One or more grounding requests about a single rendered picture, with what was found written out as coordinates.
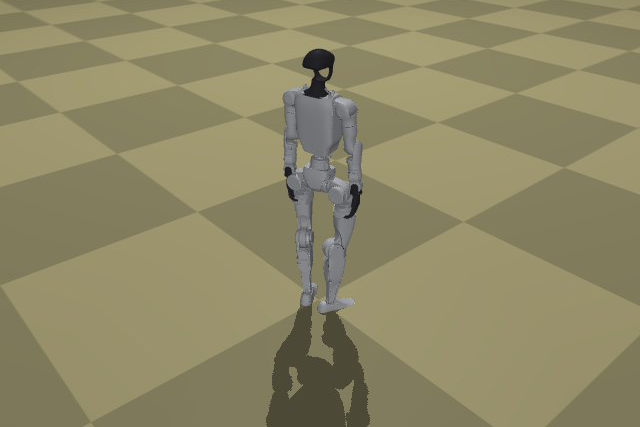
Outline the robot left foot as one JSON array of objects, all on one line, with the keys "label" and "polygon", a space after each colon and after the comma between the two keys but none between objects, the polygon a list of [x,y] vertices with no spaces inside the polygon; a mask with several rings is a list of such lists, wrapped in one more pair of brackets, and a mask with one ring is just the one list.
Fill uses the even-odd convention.
[{"label": "robot left foot", "polygon": [[314,296],[316,295],[317,292],[317,285],[315,283],[311,283],[311,293],[308,293],[308,289],[306,288],[306,292],[302,291],[302,295],[301,295],[301,299],[300,299],[300,304],[303,306],[309,306],[312,304],[312,300],[314,298]]}]

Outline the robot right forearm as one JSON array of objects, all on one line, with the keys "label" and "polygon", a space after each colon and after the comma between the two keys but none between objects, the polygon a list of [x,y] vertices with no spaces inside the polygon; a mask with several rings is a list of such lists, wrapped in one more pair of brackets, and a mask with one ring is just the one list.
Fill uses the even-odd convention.
[{"label": "robot right forearm", "polygon": [[361,172],[361,162],[362,162],[362,143],[360,141],[356,142],[354,145],[353,155],[346,158],[348,164],[348,177],[349,177],[349,189],[351,190],[351,185],[356,184],[358,186],[358,192],[363,187],[362,172]]}]

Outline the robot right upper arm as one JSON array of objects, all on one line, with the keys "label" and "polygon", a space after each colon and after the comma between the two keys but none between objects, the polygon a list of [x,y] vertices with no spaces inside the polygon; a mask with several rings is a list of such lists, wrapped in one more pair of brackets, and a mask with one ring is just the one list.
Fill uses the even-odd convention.
[{"label": "robot right upper arm", "polygon": [[[341,119],[342,135],[344,139],[343,150],[353,155],[354,145],[358,140],[357,136],[357,106],[354,101],[342,97],[334,101],[336,115]],[[361,141],[360,141],[361,142]]]}]

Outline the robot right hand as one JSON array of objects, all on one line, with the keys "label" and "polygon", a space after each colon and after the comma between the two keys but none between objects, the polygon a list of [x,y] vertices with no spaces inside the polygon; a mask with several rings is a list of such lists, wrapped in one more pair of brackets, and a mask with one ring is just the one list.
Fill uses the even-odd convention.
[{"label": "robot right hand", "polygon": [[360,204],[360,195],[362,194],[362,189],[358,192],[358,186],[356,184],[351,185],[350,194],[353,195],[352,203],[351,203],[351,212],[349,215],[344,216],[344,218],[351,218],[355,213]]}]

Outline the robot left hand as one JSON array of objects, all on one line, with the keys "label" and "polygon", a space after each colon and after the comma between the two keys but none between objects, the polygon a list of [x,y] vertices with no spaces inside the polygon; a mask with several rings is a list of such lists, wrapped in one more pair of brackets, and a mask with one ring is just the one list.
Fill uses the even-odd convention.
[{"label": "robot left hand", "polygon": [[[292,174],[292,169],[290,167],[285,167],[285,176],[288,177],[289,175]],[[287,184],[287,181],[286,181]],[[298,201],[297,199],[294,199],[295,195],[294,195],[294,190],[292,190],[288,184],[287,184],[287,189],[288,189],[288,194],[290,199],[292,199],[293,201]]]}]

